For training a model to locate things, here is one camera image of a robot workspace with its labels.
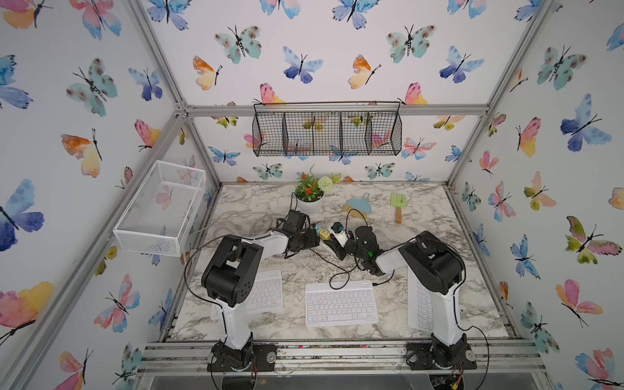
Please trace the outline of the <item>white power strip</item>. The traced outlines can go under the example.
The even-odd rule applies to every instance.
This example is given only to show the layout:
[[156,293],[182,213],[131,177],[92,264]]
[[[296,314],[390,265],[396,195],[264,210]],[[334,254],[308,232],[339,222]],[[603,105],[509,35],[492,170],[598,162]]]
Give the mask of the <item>white power strip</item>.
[[[319,230],[321,229],[321,227],[320,226],[315,226],[314,229],[315,229],[315,232],[317,233],[317,236],[319,237],[318,233],[319,233]],[[340,246],[340,244],[336,241],[336,239],[333,237],[332,234],[331,234],[331,238],[329,240],[324,241],[321,238],[320,238],[320,240],[321,240],[321,242],[323,242],[323,244],[325,244],[331,250],[338,251],[338,250],[344,250],[345,249],[344,247]]]

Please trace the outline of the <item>yellow plug adapter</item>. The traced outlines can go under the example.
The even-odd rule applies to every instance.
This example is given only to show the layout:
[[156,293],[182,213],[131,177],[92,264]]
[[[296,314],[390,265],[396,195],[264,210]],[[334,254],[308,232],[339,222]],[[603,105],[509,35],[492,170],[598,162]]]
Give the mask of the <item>yellow plug adapter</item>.
[[328,230],[322,228],[318,231],[319,233],[319,237],[324,241],[328,241],[331,238],[331,234],[328,232]]

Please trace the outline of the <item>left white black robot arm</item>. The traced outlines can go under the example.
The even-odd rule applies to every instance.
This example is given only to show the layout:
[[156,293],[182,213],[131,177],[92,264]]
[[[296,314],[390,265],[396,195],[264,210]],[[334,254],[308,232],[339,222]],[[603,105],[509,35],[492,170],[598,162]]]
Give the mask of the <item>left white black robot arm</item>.
[[291,210],[263,235],[222,237],[202,274],[208,301],[221,310],[225,347],[240,351],[252,341],[245,301],[250,295],[260,263],[265,258],[292,257],[319,246],[320,238],[310,216]]

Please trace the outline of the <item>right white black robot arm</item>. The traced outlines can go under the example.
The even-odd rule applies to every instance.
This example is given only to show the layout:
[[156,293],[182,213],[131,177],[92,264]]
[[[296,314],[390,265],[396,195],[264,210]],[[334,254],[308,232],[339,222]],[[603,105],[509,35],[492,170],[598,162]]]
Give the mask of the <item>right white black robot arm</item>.
[[433,340],[448,347],[458,344],[464,331],[459,323],[457,292],[466,267],[451,246],[429,231],[422,231],[389,250],[379,247],[373,228],[367,225],[348,233],[342,224],[335,223],[329,234],[346,254],[353,256],[357,264],[373,276],[391,274],[406,267],[429,292]]

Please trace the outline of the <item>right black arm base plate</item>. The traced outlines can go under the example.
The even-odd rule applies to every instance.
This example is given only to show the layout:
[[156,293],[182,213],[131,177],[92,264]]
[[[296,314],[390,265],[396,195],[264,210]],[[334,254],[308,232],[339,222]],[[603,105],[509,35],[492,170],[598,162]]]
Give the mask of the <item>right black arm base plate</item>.
[[476,370],[476,355],[466,341],[452,346],[419,342],[406,344],[406,364],[415,371],[463,369]]

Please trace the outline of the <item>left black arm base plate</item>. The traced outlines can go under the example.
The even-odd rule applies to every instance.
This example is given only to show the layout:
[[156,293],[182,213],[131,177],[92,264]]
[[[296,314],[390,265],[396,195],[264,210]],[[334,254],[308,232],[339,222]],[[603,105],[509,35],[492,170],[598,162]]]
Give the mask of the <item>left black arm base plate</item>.
[[271,372],[277,360],[276,344],[248,342],[242,349],[232,349],[223,342],[217,342],[208,357],[209,372],[234,372],[254,369]]

